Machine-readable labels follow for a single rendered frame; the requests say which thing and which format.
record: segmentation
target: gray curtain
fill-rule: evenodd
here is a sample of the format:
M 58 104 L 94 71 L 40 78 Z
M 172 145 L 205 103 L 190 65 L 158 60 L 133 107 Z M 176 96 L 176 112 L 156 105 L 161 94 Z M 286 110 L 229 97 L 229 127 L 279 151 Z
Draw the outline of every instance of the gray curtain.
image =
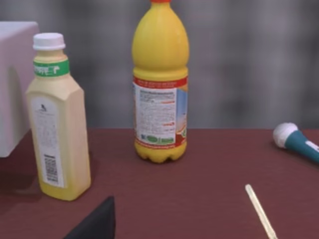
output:
M 319 1 L 172 0 L 189 35 L 189 127 L 319 126 Z M 131 127 L 131 42 L 148 0 L 0 0 L 61 32 L 88 125 Z

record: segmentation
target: pale yellow bottle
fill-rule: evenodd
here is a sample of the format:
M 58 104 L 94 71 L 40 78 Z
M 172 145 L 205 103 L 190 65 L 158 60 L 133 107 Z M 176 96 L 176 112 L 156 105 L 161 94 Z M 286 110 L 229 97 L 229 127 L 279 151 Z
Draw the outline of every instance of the pale yellow bottle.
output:
M 151 0 L 133 39 L 135 149 L 163 163 L 186 150 L 189 45 L 170 0 Z
M 26 95 L 40 187 L 72 201 L 91 185 L 84 92 L 70 75 L 63 35 L 33 40 L 35 79 Z

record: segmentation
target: white box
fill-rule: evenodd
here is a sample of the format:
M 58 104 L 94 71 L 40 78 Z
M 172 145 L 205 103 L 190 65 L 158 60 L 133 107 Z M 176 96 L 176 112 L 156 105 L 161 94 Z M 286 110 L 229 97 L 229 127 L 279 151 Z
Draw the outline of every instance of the white box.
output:
M 25 91 L 34 78 L 36 22 L 0 22 L 0 157 L 7 157 L 29 130 Z

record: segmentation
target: brown table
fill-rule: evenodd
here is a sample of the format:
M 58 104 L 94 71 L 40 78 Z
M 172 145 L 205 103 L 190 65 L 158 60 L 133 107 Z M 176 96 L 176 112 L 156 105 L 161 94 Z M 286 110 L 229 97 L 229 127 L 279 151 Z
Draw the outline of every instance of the brown table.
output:
M 280 239 L 318 239 L 319 166 L 277 149 L 270 130 L 194 129 L 188 143 L 181 160 L 156 165 L 135 155 L 130 129 L 90 130 L 93 185 L 66 203 L 39 191 L 28 135 L 1 159 L 11 178 L 0 181 L 1 238 L 60 239 L 114 195 L 117 239 L 266 239 L 250 183 Z

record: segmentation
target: white stick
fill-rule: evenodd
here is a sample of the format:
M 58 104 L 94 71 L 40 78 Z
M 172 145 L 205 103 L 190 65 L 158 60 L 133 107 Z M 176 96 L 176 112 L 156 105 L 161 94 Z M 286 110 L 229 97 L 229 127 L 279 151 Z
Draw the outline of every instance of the white stick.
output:
M 253 203 L 254 208 L 259 216 L 259 219 L 260 219 L 262 225 L 264 226 L 264 229 L 268 235 L 268 238 L 269 239 L 278 239 L 274 229 L 270 225 L 270 222 L 269 222 L 262 206 L 260 205 L 260 202 L 259 202 L 253 188 L 249 184 L 247 184 L 245 188 L 246 188 L 248 196 L 249 196 L 251 202 Z

